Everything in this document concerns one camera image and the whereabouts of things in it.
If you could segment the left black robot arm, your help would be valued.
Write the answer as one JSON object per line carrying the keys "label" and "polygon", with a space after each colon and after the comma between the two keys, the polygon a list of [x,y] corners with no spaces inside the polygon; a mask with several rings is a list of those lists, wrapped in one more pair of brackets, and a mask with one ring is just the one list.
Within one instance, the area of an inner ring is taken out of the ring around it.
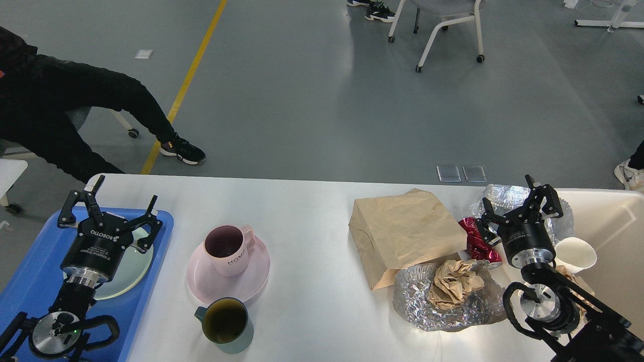
{"label": "left black robot arm", "polygon": [[87,318],[87,313],[96,303],[96,290],[113,280],[126,250],[147,253],[163,222],[154,214],[157,196],[131,220],[102,211],[95,196],[104,179],[101,175],[92,190],[73,190],[67,196],[57,226],[74,227],[77,234],[60,265],[66,278],[47,314],[40,318],[16,314],[2,333],[2,361],[18,360],[16,354],[25,341],[41,359],[78,361],[83,351],[106,347],[119,338],[115,318]]}

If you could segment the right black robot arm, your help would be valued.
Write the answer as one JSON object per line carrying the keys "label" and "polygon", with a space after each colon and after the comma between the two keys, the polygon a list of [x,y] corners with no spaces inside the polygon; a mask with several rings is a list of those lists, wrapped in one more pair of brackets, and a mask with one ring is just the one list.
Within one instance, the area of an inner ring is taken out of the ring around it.
{"label": "right black robot arm", "polygon": [[545,220],[563,216],[559,197],[549,184],[525,180],[530,192],[518,208],[497,215],[484,198],[476,220],[483,240],[501,243],[507,261],[521,270],[523,282],[510,283],[502,296],[509,322],[544,341],[554,361],[642,361],[642,340],[628,329],[630,321],[555,269]]}

